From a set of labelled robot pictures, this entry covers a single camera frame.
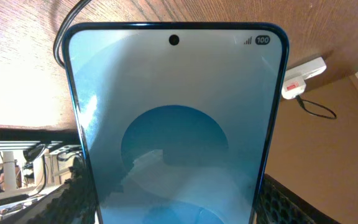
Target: wooden desk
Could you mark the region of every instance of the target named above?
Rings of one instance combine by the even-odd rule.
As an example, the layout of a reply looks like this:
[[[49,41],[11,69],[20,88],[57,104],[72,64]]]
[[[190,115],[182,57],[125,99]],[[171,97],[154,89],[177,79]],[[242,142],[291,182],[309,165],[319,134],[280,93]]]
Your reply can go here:
[[[65,71],[52,57],[61,21],[76,1],[0,1],[0,127],[76,129]],[[75,19],[264,21],[290,38],[289,67],[322,55],[317,88],[358,71],[358,0],[94,0]]]

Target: signal strength icon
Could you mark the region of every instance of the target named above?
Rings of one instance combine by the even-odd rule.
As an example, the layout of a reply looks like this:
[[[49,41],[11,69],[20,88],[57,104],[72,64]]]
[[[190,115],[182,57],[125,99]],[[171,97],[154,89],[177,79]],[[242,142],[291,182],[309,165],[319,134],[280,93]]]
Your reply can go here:
[[[248,40],[244,42],[244,44],[252,44],[252,37],[249,37]]]

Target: phone screen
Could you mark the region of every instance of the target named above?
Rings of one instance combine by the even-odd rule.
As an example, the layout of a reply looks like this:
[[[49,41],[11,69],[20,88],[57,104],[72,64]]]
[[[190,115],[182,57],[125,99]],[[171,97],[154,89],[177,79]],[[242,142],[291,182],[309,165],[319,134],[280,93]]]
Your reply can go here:
[[[63,51],[103,223],[248,223],[288,40],[267,24],[80,24]]]

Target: phone bezel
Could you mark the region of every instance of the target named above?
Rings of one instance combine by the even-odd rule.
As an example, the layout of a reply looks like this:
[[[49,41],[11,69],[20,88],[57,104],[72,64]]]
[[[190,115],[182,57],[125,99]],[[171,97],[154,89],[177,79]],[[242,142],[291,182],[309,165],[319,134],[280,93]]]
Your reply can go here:
[[[65,68],[67,73],[67,79],[69,83],[69,89],[71,93],[71,100],[74,107],[74,114],[76,119],[76,125],[78,129],[78,134],[80,135],[81,146],[83,148],[83,153],[86,161],[86,165],[90,171],[91,178],[94,185],[93,171],[91,167],[91,161],[89,159],[88,147],[86,145],[85,132],[81,127],[78,121],[78,114],[80,109],[78,107],[78,98],[76,94],[76,88],[73,78],[73,73],[71,69],[70,56],[69,56],[69,43],[70,39],[79,31],[82,30],[119,30],[119,29],[135,29],[135,30],[147,30],[147,29],[188,29],[188,30],[198,30],[198,29],[208,29],[208,30],[267,30],[273,32],[278,36],[282,44],[282,57],[280,60],[280,68],[278,70],[277,83],[274,90],[273,105],[270,112],[268,128],[265,138],[264,150],[262,153],[262,160],[260,162],[259,173],[257,178],[257,183],[254,192],[254,199],[252,201],[252,210],[250,214],[249,223],[253,222],[255,215],[255,204],[257,203],[257,196],[260,191],[262,184],[263,173],[265,171],[265,166],[267,162],[267,156],[269,153],[269,147],[272,140],[273,129],[275,124],[275,118],[277,115],[278,103],[280,102],[281,89],[285,74],[285,69],[287,67],[288,53],[289,53],[289,41],[286,33],[279,27],[274,24],[263,23],[263,22],[87,22],[73,25],[70,27],[63,38],[62,51],[63,59],[65,61]],[[99,222],[103,223],[101,218],[101,211],[99,207],[98,193],[95,192],[96,202],[98,204],[98,217]]]

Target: white plug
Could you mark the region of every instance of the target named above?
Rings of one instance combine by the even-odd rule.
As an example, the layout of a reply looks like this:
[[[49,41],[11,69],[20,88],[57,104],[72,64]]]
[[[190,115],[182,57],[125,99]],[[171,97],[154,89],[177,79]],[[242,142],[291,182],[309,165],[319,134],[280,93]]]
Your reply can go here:
[[[281,94],[285,99],[294,99],[305,91],[306,79],[321,74],[326,68],[327,65],[324,63],[323,58],[319,57],[287,70],[285,72]]]

